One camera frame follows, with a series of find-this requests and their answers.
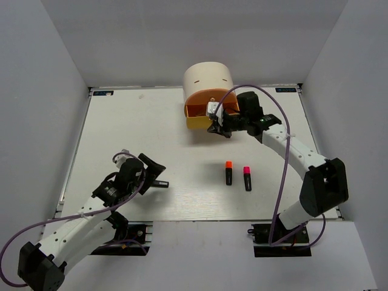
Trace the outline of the green highlighter marker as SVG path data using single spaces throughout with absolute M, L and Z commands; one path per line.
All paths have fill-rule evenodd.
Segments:
M 169 182 L 168 182 L 168 181 L 159 181 L 159 180 L 155 180 L 155 181 L 153 181 L 153 183 L 152 183 L 152 187 L 156 187 L 156 188 L 168 188 L 168 187 L 169 187 Z

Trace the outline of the orange highlighter marker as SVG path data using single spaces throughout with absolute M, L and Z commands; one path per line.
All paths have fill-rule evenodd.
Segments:
M 226 185 L 231 186 L 233 183 L 233 162 L 226 161 L 225 175 L 226 175 Z

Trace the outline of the cream round drawer container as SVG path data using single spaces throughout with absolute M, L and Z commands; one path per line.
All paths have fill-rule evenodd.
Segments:
M 215 109 L 233 88 L 229 69 L 220 62 L 200 62 L 189 67 L 183 76 L 184 114 L 189 130 L 208 129 L 208 103 Z

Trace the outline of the pink highlighter marker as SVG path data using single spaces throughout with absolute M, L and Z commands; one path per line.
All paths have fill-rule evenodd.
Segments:
M 243 167 L 244 187 L 247 192 L 252 191 L 251 170 L 249 166 Z

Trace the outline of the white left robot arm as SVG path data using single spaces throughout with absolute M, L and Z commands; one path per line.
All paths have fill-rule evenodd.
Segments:
M 119 152 L 113 162 L 118 171 L 104 178 L 75 216 L 40 242 L 21 248 L 18 275 L 32 290 L 58 290 L 84 257 L 130 240 L 129 221 L 118 209 L 136 194 L 145 194 L 166 167 L 143 153 Z

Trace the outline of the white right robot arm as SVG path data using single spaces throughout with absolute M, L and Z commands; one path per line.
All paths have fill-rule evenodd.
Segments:
M 329 159 L 314 152 L 273 114 L 264 114 L 255 92 L 237 96 L 238 111 L 228 113 L 220 102 L 209 102 L 206 115 L 212 120 L 209 133 L 230 138 L 232 132 L 245 131 L 279 154 L 301 177 L 303 184 L 297 202 L 276 215 L 274 236 L 289 241 L 296 228 L 326 213 L 349 199 L 346 168 L 342 160 Z

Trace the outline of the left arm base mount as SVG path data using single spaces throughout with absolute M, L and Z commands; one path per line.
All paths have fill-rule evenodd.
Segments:
M 146 256 L 153 233 L 152 222 L 130 222 L 125 232 L 94 250 L 91 255 L 100 256 Z

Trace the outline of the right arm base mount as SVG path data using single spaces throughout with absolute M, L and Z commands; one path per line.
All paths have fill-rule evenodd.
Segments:
M 309 247 L 310 238 L 306 226 L 275 246 L 269 245 L 270 226 L 271 223 L 252 224 L 247 231 L 247 234 L 253 239 L 255 258 L 299 258 L 312 256 Z

